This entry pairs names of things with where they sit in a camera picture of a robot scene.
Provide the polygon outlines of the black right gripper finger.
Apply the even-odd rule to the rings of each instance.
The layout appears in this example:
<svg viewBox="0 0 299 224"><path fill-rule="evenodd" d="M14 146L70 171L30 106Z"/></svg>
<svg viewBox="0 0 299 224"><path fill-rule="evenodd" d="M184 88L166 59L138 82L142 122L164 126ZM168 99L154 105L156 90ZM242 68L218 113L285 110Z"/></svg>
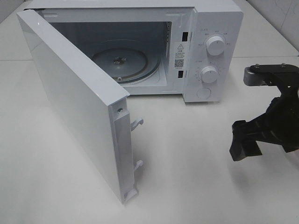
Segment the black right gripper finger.
<svg viewBox="0 0 299 224"><path fill-rule="evenodd" d="M261 156L258 140L265 140L271 125L269 122L239 120L233 123L233 139L230 154L233 161L241 161L246 157Z"/></svg>

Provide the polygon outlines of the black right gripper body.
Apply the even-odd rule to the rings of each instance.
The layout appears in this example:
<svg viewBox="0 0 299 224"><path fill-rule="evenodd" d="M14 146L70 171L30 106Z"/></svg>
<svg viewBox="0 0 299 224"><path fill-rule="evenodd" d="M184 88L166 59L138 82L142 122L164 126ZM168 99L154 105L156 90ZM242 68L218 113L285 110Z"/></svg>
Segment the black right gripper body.
<svg viewBox="0 0 299 224"><path fill-rule="evenodd" d="M290 64L255 64L250 71L264 75L266 86L275 86L281 95L274 98L266 112L253 121L271 125L265 140L281 145L285 152L299 148L299 68Z"/></svg>

